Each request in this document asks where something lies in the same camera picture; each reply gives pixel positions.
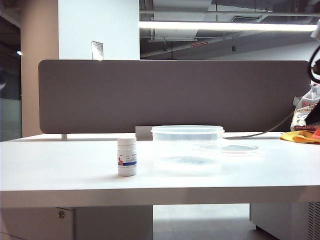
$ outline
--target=blue label stripe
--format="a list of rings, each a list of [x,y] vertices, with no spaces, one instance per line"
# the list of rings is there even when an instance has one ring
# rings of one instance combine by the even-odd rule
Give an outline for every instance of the blue label stripe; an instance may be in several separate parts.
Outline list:
[[[137,164],[137,161],[133,161],[133,162],[124,162],[123,166],[131,166],[131,165],[135,165]]]

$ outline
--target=ceiling light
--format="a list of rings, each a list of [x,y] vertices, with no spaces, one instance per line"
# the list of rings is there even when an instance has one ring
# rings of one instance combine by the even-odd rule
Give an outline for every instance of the ceiling light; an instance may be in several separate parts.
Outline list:
[[[235,22],[194,22],[194,21],[140,21],[141,29],[184,29],[214,31],[283,31],[312,32],[317,25],[308,24],[267,24],[267,23],[235,23]]]

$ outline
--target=black cable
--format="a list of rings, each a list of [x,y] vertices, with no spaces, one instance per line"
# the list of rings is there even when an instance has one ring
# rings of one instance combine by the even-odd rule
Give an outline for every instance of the black cable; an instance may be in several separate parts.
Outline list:
[[[295,111],[291,112],[285,119],[283,119],[281,122],[279,122],[277,125],[275,125],[274,127],[266,130],[266,131],[263,131],[263,132],[260,132],[260,133],[256,133],[256,134],[252,134],[252,135],[247,135],[247,136],[230,136],[230,137],[224,137],[224,139],[247,139],[247,138],[251,138],[251,137],[255,137],[255,136],[258,136],[258,135],[262,135],[262,134],[266,134],[268,132],[271,132],[272,130],[275,130],[277,127],[279,127],[281,124],[283,124],[288,118],[290,118],[293,114],[295,113]]]
[[[318,84],[320,84],[320,80],[319,80],[319,79],[316,79],[315,76],[314,76],[313,73],[312,73],[312,62],[314,61],[314,58],[315,58],[315,56],[317,55],[317,53],[319,52],[319,50],[320,50],[320,45],[319,45],[319,46],[316,48],[316,50],[313,52],[313,54],[312,54],[312,56],[311,56],[311,58],[310,58],[310,60],[309,60],[308,69],[307,69],[309,78],[310,78],[312,81],[314,81],[314,82],[316,82],[316,83],[318,83]]]

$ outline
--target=plastic bag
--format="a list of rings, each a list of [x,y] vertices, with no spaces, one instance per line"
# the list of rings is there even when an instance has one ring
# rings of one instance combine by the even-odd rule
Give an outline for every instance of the plastic bag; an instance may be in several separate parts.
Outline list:
[[[320,84],[311,81],[311,89],[301,99],[294,98],[295,111],[291,122],[291,131],[309,130],[315,131],[312,125],[306,125],[305,119],[315,108],[320,100]]]

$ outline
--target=floor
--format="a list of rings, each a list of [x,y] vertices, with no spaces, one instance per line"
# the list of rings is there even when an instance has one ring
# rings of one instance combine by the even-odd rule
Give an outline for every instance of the floor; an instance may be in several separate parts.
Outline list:
[[[277,240],[249,221],[249,204],[153,207],[154,240]]]

